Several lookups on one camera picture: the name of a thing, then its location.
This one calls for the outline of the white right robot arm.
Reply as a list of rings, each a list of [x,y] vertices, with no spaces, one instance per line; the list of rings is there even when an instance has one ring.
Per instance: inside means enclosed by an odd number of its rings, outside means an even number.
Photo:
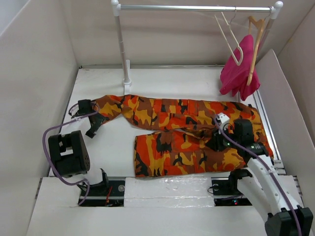
[[[267,235],[308,236],[314,215],[281,184],[265,145],[254,139],[252,123],[237,119],[229,133],[229,121],[224,113],[215,115],[216,127],[208,145],[214,151],[237,150],[247,166],[230,172],[229,191],[241,193],[249,200],[261,216]]]

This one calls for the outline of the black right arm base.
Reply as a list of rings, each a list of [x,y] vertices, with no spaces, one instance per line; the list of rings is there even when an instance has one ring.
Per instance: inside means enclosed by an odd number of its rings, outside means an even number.
[[[247,197],[237,189],[237,181],[244,177],[252,177],[252,174],[246,169],[237,169],[230,172],[228,177],[211,178],[212,185],[208,188],[208,193],[214,197],[214,206],[251,206]]]

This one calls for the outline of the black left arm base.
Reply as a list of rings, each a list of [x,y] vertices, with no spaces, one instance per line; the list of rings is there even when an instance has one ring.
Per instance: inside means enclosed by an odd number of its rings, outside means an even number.
[[[109,183],[90,186],[86,199],[81,207],[123,207],[126,180],[109,179]]]

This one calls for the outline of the orange camouflage trousers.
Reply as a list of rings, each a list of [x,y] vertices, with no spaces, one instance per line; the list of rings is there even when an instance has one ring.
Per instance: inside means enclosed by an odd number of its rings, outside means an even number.
[[[190,99],[159,99],[139,95],[106,95],[96,99],[103,123],[122,115],[133,126],[149,130],[134,141],[136,177],[161,177],[229,172],[246,166],[234,148],[214,151],[208,142],[215,130],[214,116],[229,117],[227,130],[234,131],[234,121],[251,122],[254,140],[269,154],[266,132],[256,108],[239,102]]]

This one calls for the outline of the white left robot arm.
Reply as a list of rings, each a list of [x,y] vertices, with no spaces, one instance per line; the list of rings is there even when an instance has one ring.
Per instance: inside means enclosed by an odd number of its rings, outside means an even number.
[[[104,195],[110,188],[108,176],[103,169],[100,169],[101,178],[91,175],[90,158],[80,130],[46,138],[51,130],[77,121],[75,118],[47,129],[42,137],[44,153],[54,175],[61,182],[68,186],[86,186],[86,192],[92,187],[97,194]]]

